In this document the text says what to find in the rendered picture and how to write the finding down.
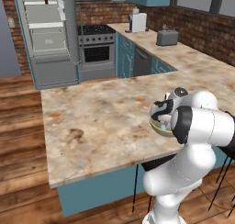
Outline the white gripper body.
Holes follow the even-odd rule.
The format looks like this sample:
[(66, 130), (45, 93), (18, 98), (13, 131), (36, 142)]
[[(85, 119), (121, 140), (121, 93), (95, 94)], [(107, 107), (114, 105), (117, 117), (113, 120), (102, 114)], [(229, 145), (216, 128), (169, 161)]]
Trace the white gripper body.
[(156, 101), (151, 106), (151, 119), (159, 122), (169, 122), (173, 111), (173, 100)]

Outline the bowl with ice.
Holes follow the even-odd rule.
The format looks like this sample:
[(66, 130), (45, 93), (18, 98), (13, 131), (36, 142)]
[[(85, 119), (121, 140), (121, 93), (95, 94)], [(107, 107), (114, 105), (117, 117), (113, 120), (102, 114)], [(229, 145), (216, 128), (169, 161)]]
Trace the bowl with ice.
[(162, 115), (159, 120), (155, 120), (150, 117), (151, 127), (160, 135), (164, 137), (173, 137), (173, 132), (171, 130), (171, 116)]

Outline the teal counter base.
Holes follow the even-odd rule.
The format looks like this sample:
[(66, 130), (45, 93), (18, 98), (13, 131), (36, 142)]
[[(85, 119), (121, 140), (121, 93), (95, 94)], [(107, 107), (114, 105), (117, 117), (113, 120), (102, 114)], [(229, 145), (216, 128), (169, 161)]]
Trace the teal counter base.
[(93, 164), (89, 159), (75, 160), (74, 172), (65, 170), (67, 175), (57, 185), (62, 214), (69, 217), (95, 207), (134, 195), (136, 165), (139, 165), (136, 195), (144, 191), (142, 177), (145, 173), (141, 166), (144, 162), (172, 155), (164, 153), (158, 157), (156, 149), (151, 151), (130, 145), (126, 150), (118, 148), (112, 153), (103, 152)]

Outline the grey fridge door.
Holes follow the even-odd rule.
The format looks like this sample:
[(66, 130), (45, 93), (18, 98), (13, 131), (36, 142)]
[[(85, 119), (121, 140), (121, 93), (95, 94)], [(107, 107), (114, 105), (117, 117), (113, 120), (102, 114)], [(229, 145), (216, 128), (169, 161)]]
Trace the grey fridge door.
[(58, 11), (60, 14), (61, 21), (64, 25), (65, 37), (67, 49), (69, 52), (69, 57), (72, 66), (76, 71), (76, 80), (79, 84), (80, 74), (79, 74), (79, 41), (77, 35), (77, 20), (76, 20), (76, 7), (75, 0), (57, 0), (58, 1)]

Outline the grey fridge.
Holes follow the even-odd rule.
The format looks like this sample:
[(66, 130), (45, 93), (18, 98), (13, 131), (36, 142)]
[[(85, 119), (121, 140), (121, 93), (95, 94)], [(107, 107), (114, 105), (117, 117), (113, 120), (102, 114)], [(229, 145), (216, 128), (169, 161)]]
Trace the grey fridge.
[(78, 84), (66, 44), (58, 1), (15, 0), (36, 89)]

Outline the dark grey dishwasher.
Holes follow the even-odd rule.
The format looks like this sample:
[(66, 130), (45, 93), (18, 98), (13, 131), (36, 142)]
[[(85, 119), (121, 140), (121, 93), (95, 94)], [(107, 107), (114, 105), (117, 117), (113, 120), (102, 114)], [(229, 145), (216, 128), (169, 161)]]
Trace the dark grey dishwasher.
[(135, 47), (133, 76), (149, 75), (151, 73), (152, 56), (139, 47)]

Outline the black bar stool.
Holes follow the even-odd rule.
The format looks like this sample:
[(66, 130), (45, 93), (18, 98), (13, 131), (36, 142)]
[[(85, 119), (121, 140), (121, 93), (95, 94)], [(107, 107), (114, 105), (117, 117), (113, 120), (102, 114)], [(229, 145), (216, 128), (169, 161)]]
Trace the black bar stool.
[[(145, 172), (148, 172), (148, 171), (150, 171), (152, 169), (155, 169), (158, 166), (164, 164), (165, 162), (170, 161), (175, 155), (176, 154), (172, 154), (172, 155), (169, 155), (169, 156), (166, 156), (166, 157), (162, 157), (160, 159), (155, 159), (155, 160), (152, 160), (152, 161), (149, 161), (149, 162), (144, 162), (144, 163), (141, 164), (141, 166), (143, 167)], [(138, 181), (138, 171), (139, 171), (139, 165), (137, 164), (136, 165), (136, 173), (135, 173), (135, 185), (134, 185), (132, 213), (135, 210), (134, 205), (135, 205), (135, 202), (136, 202), (136, 190), (137, 190), (137, 181)], [(151, 197), (150, 197), (150, 200), (149, 200), (148, 212), (150, 211), (150, 207), (151, 207)]]
[(228, 169), (229, 169), (229, 167), (231, 165), (231, 162), (235, 161), (235, 116), (231, 115), (230, 112), (227, 112), (227, 114), (229, 114), (233, 118), (233, 121), (234, 121), (234, 134), (232, 136), (232, 139), (231, 139), (229, 145), (226, 146), (226, 147), (219, 147), (219, 149), (226, 154), (226, 159), (224, 160), (224, 164), (226, 163), (227, 160), (229, 160), (229, 164), (228, 164), (228, 167), (226, 168), (225, 173), (223, 174), (223, 176), (222, 176), (222, 178), (220, 180), (220, 183), (218, 185), (217, 191), (216, 191), (212, 201), (210, 202), (209, 208), (211, 208), (213, 203), (214, 203), (214, 200), (215, 200), (215, 198), (216, 198), (216, 196), (218, 194), (218, 190), (220, 189), (220, 187), (222, 185), (222, 182), (225, 180), (225, 176), (226, 176), (226, 174), (228, 172)]

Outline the teal base cupboards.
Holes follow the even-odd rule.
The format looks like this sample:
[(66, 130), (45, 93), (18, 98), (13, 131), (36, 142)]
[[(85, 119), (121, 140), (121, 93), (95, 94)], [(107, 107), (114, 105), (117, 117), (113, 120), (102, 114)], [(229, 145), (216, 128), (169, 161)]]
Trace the teal base cupboards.
[[(132, 41), (125, 38), (120, 33), (116, 33), (116, 74), (119, 78), (134, 77), (133, 66), (135, 47), (138, 46), (136, 46)], [(150, 74), (169, 73), (176, 71), (174, 67), (169, 66), (153, 55), (151, 56), (152, 61)]]

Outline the grey toaster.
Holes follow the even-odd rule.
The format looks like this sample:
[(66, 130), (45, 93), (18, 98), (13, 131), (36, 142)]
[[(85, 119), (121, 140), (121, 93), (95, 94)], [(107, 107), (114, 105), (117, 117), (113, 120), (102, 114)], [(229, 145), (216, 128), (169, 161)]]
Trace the grey toaster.
[(179, 38), (179, 32), (171, 26), (162, 25), (162, 29), (157, 32), (156, 44), (158, 46), (176, 45)]

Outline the steel stove with oven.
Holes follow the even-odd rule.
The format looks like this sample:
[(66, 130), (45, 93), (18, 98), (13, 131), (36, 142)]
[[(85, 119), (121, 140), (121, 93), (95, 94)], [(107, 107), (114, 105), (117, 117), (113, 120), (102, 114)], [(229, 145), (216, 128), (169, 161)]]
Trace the steel stove with oven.
[(116, 31), (108, 25), (78, 27), (81, 81), (116, 75)]

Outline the white coffee machine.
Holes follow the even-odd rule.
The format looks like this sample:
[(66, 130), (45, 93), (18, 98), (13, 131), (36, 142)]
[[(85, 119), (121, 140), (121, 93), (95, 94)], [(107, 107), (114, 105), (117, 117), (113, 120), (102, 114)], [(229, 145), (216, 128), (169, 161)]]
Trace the white coffee machine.
[(147, 30), (147, 14), (141, 13), (137, 7), (132, 9), (132, 12), (129, 14), (129, 28), (126, 29), (126, 32), (137, 33), (145, 32)]

